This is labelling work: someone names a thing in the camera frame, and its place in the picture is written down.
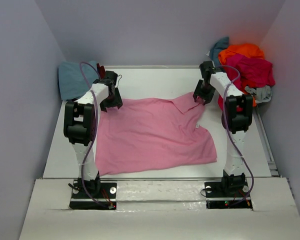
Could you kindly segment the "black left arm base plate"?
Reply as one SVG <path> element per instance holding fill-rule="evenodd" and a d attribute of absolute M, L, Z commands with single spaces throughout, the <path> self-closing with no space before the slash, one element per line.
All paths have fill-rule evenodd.
<path fill-rule="evenodd" d="M 117 183 L 111 181 L 102 181 L 98 193 L 90 193 L 97 201 L 93 201 L 84 191 L 82 184 L 77 180 L 73 184 L 68 184 L 71 187 L 71 197 L 69 208 L 72 210 L 99 210 L 99 211 L 114 211 L 117 209 Z"/>

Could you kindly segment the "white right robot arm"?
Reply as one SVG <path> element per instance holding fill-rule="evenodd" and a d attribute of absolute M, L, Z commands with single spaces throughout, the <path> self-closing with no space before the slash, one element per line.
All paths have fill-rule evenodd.
<path fill-rule="evenodd" d="M 213 61 L 204 61 L 199 66 L 202 79 L 198 81 L 193 99 L 210 103 L 215 93 L 222 98 L 221 123 L 226 132 L 227 152 L 223 176 L 220 181 L 209 182 L 204 187 L 205 197 L 247 198 L 251 191 L 245 170 L 249 170 L 244 158 L 246 133 L 253 120 L 253 97 L 245 94 L 235 85 L 240 72 L 229 65 L 215 66 Z"/>

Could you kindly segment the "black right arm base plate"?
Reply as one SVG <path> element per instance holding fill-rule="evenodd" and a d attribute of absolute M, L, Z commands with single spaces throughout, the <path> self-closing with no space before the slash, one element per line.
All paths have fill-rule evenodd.
<path fill-rule="evenodd" d="M 230 192 L 224 192 L 219 181 L 208 181 L 204 183 L 204 188 L 200 194 L 205 197 L 208 210 L 225 209 L 253 209 L 253 204 L 249 191 L 248 183 L 245 182 L 241 187 L 235 187 Z"/>

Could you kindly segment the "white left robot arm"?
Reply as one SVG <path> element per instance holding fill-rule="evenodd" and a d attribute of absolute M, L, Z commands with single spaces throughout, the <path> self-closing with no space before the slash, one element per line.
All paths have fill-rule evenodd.
<path fill-rule="evenodd" d="M 63 134 L 71 143 L 79 166 L 79 177 L 73 184 L 72 199 L 97 198 L 101 180 L 95 163 L 93 145 L 97 137 L 100 112 L 123 106 L 118 89 L 118 74 L 106 71 L 102 79 L 93 82 L 90 90 L 64 107 Z"/>

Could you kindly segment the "pink t shirt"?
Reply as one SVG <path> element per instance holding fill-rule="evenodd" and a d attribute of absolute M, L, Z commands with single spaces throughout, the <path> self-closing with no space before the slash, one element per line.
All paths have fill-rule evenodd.
<path fill-rule="evenodd" d="M 100 113 L 95 163 L 100 175 L 211 164 L 217 151 L 198 125 L 205 111 L 191 92 L 174 99 L 124 99 Z"/>

